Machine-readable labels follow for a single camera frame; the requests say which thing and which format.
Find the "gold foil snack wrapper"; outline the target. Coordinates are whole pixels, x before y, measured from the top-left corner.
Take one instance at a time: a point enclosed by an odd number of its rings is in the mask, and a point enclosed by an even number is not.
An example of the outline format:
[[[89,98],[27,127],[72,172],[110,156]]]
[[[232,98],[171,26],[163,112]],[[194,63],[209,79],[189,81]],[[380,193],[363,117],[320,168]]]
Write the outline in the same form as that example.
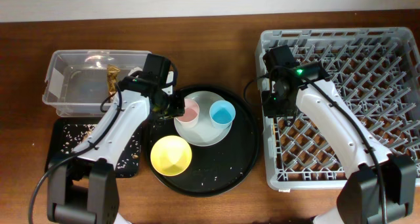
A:
[[[117,92],[115,84],[117,83],[117,76],[120,73],[120,69],[112,64],[107,66],[107,86],[108,86],[108,101],[112,102],[113,97]]]

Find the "blue plastic cup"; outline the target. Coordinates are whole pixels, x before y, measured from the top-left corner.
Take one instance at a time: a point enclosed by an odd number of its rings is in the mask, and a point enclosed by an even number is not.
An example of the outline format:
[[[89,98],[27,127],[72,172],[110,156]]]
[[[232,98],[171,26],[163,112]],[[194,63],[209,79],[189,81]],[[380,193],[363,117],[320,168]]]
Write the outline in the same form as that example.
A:
[[[236,109],[228,101],[216,101],[211,105],[209,115],[213,127],[226,129],[231,126],[236,116]]]

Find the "pink plastic cup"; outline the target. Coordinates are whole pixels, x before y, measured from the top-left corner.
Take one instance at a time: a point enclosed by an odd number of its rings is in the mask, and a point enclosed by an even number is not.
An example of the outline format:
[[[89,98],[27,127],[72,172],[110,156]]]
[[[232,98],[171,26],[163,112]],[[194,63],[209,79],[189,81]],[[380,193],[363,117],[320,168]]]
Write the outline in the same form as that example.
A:
[[[176,117],[176,121],[186,129],[193,128],[197,123],[200,115],[200,107],[193,99],[184,100],[184,114]]]

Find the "yellow plastic bowl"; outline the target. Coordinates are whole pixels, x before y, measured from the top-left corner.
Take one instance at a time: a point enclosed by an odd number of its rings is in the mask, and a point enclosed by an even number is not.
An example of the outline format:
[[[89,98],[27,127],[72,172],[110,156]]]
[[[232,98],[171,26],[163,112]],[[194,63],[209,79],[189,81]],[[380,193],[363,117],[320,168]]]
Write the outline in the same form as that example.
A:
[[[154,143],[150,161],[152,167],[161,175],[180,175],[187,170],[192,161],[192,149],[182,137],[168,135]]]

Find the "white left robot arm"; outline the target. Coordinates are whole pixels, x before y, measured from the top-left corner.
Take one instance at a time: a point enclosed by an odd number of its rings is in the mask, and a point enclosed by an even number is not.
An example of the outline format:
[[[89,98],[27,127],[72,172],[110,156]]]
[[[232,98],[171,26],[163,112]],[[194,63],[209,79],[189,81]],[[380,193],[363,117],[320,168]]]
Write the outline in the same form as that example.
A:
[[[69,154],[53,158],[43,176],[47,218],[55,223],[126,223],[119,213],[116,167],[127,143],[149,120],[184,113],[177,68],[164,56],[149,54],[143,69],[116,83],[117,97],[88,138]]]

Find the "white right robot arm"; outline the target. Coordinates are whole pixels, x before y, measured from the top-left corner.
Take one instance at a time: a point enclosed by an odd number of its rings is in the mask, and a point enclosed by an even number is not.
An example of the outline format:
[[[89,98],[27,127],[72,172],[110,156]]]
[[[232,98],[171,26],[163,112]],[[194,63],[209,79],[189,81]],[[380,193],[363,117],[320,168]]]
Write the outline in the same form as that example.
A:
[[[263,56],[269,89],[263,114],[285,118],[292,126],[298,112],[314,122],[338,157],[347,178],[336,206],[312,223],[390,223],[413,211],[416,165],[393,155],[345,104],[322,63],[298,63],[287,45]]]

